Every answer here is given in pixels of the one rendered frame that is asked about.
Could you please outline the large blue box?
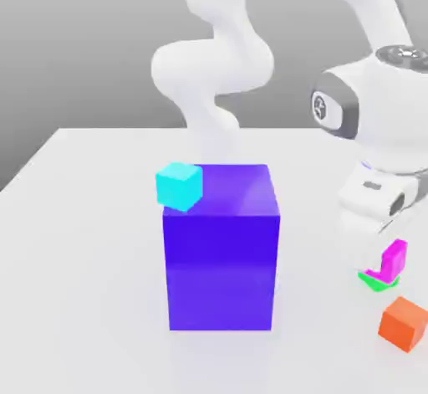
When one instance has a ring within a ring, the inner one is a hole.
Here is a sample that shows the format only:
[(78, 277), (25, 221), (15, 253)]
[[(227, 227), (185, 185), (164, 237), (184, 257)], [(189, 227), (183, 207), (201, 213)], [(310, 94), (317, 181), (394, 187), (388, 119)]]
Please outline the large blue box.
[(273, 322), (280, 211), (261, 165), (205, 165), (203, 196), (162, 214), (169, 327), (267, 331)]

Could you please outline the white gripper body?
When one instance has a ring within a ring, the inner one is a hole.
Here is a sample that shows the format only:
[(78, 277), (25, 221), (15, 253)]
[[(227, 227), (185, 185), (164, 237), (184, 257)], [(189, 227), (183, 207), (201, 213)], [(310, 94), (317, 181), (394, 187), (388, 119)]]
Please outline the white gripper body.
[(394, 222), (393, 218), (382, 222), (343, 210), (341, 212), (341, 246), (354, 256), (379, 253), (395, 235)]

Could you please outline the small magenta cube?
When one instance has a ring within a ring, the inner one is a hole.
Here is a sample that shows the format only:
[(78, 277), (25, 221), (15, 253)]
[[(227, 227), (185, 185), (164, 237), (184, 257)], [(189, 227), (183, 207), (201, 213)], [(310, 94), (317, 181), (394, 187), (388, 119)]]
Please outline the small magenta cube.
[(367, 269), (364, 274), (384, 284), (391, 284), (405, 267), (408, 243), (396, 239), (381, 255), (379, 271)]

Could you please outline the small orange cube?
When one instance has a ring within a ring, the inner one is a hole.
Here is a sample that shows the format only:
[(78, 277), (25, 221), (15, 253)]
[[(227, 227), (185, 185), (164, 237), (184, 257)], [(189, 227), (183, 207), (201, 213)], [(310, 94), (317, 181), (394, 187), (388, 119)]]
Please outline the small orange cube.
[(378, 334), (409, 353), (421, 340), (428, 324), (428, 311), (399, 296), (384, 311)]

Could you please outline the small green cube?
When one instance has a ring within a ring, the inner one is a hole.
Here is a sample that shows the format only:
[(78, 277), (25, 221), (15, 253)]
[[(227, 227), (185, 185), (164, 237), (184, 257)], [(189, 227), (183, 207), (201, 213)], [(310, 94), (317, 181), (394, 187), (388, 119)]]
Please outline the small green cube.
[(386, 283), (384, 281), (376, 279), (364, 272), (358, 272), (358, 277), (360, 280), (365, 282), (368, 285), (368, 287), (372, 289), (374, 292), (382, 292), (387, 289), (393, 288), (400, 282), (400, 276), (397, 276), (390, 283)]

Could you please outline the small cyan cube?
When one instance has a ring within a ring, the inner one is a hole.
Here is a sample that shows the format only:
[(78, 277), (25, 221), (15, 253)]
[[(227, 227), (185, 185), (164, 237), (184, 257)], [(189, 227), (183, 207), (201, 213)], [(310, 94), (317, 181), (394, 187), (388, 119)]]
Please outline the small cyan cube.
[(192, 208), (203, 195), (200, 166), (172, 162), (155, 174), (157, 202), (181, 212)]

